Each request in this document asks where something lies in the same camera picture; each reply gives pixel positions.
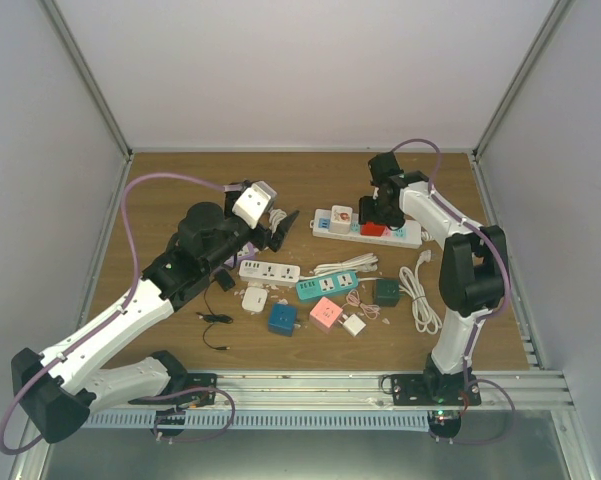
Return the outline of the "red cube adapter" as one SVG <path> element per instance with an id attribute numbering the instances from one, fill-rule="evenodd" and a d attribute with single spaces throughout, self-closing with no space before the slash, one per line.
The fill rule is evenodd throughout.
<path id="1" fill-rule="evenodd" d="M 386 226 L 374 222 L 361 223 L 359 232 L 361 236 L 367 237 L 382 237 L 386 230 Z"/>

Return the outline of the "long white power strip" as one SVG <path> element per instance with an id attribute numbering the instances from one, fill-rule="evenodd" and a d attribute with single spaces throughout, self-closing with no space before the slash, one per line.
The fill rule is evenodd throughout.
<path id="1" fill-rule="evenodd" d="M 408 249 L 419 249 L 425 242 L 433 240 L 429 233 L 413 220 L 406 220 L 403 226 L 397 229 L 373 224 L 361 227 L 358 214 L 353 213 L 349 231 L 342 233 L 331 227 L 331 219 L 330 210 L 316 209 L 310 222 L 312 234 L 320 238 Z"/>

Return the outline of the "white cartoon cube adapter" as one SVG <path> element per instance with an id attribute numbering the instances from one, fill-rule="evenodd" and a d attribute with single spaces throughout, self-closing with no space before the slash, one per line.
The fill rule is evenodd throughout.
<path id="1" fill-rule="evenodd" d="M 328 230 L 337 235 L 347 235 L 351 231 L 353 209 L 343 205 L 333 205 L 330 210 Z"/>

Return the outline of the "dark green cube adapter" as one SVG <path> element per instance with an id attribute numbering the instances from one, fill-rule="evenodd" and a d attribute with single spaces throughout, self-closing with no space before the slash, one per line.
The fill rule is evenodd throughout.
<path id="1" fill-rule="evenodd" d="M 395 307 L 401 298 L 400 287 L 398 279 L 376 279 L 373 287 L 373 303 L 379 307 Z"/>

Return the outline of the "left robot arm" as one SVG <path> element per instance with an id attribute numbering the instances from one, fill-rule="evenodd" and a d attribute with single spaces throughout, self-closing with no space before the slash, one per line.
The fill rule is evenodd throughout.
<path id="1" fill-rule="evenodd" d="M 67 439 L 94 413 L 125 403 L 184 406 L 211 386 L 191 383 L 187 369 L 166 350 L 135 364 L 105 368 L 141 333 L 169 318 L 211 284 L 211 276 L 246 245 L 278 251 L 298 214 L 275 229 L 250 227 L 228 205 L 200 202 L 180 221 L 165 251 L 129 291 L 68 338 L 11 361 L 14 396 L 49 444 Z"/>

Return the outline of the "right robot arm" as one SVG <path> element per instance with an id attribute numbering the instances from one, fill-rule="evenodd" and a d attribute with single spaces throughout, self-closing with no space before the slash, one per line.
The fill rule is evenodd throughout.
<path id="1" fill-rule="evenodd" d="M 374 194 L 359 202 L 363 225 L 397 228 L 410 216 L 442 249 L 439 292 L 446 311 L 422 388 L 427 400 L 444 405 L 468 387 L 482 326 L 510 298 L 506 236 L 497 225 L 484 227 L 465 216 L 420 171 L 372 172 L 371 185 Z"/>

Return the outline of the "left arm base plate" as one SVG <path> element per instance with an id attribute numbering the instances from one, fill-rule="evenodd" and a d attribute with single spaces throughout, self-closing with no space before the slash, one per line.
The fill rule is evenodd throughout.
<path id="1" fill-rule="evenodd" d="M 198 387 L 216 387 L 218 376 L 215 373 L 189 372 L 182 381 L 170 381 L 161 395 L 177 393 L 183 390 L 198 388 Z M 194 392 L 181 394 L 172 399 L 134 399 L 128 402 L 129 405 L 172 405 L 186 406 L 189 405 L 212 405 L 215 401 L 213 392 Z"/>

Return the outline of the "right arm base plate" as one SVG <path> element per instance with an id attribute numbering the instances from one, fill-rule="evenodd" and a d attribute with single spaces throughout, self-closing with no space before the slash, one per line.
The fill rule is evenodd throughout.
<path id="1" fill-rule="evenodd" d="M 465 390 L 461 373 L 427 378 L 423 373 L 391 374 L 392 401 L 395 406 L 461 407 L 482 404 L 480 393 Z"/>

